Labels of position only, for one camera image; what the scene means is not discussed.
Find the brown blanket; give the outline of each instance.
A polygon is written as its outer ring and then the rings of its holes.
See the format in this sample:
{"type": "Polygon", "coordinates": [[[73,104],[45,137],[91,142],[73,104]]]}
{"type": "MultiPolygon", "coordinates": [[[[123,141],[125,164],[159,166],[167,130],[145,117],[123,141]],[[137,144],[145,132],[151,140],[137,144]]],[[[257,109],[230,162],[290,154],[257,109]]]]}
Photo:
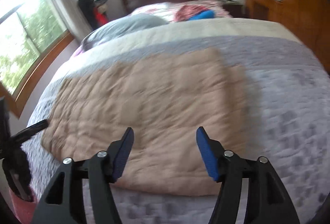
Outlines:
{"type": "Polygon", "coordinates": [[[217,194],[219,184],[207,175],[196,130],[204,126],[225,149],[242,153],[243,82],[242,67],[225,67],[213,48],[117,62],[64,81],[42,145],[58,160],[79,161],[106,150],[132,127],[133,149],[117,186],[161,194],[217,194]]]}

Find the wooden wardrobe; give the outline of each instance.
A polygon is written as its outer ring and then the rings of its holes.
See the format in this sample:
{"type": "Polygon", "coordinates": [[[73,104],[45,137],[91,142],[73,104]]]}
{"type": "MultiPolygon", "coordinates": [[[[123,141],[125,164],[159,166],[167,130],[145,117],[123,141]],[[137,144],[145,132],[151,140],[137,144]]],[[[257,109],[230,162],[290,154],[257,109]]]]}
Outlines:
{"type": "Polygon", "coordinates": [[[314,52],[330,73],[329,1],[283,0],[281,23],[314,52]]]}

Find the beige curtain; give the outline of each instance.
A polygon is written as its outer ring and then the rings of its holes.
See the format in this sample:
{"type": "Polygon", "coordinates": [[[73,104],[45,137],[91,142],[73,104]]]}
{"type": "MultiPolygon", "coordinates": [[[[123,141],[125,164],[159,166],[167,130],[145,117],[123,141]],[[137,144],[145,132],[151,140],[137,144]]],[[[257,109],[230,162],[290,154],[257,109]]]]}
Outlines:
{"type": "Polygon", "coordinates": [[[92,29],[73,0],[53,0],[71,34],[81,42],[92,29]]]}

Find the dark nightstand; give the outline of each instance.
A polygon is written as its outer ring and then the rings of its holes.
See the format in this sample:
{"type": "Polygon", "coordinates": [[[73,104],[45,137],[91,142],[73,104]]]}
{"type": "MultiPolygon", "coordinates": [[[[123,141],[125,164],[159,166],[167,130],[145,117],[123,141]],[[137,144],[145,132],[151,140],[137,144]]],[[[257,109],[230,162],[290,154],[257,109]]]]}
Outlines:
{"type": "Polygon", "coordinates": [[[243,5],[239,2],[224,1],[222,7],[230,13],[234,18],[245,18],[243,14],[243,5]]]}

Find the gray floral bedding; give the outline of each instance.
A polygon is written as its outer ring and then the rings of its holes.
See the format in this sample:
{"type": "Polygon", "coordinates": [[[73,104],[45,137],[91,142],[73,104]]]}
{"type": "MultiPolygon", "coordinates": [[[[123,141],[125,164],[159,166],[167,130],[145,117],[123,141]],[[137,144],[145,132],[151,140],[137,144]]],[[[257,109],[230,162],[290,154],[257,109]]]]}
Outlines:
{"type": "MultiPolygon", "coordinates": [[[[67,76],[79,76],[118,60],[146,55],[179,54],[215,46],[228,65],[246,68],[249,144],[242,157],[267,156],[286,186],[301,223],[311,219],[330,191],[330,80],[305,46],[280,38],[222,36],[174,41],[115,55],[67,76]]],[[[29,125],[48,117],[63,78],[42,94],[29,125]]],[[[38,198],[59,163],[40,145],[41,134],[23,145],[38,198]]],[[[123,223],[207,223],[216,197],[152,195],[113,187],[123,223]]],[[[93,222],[84,184],[87,219],[93,222]]],[[[247,197],[244,182],[237,223],[243,223],[247,197]]]]}

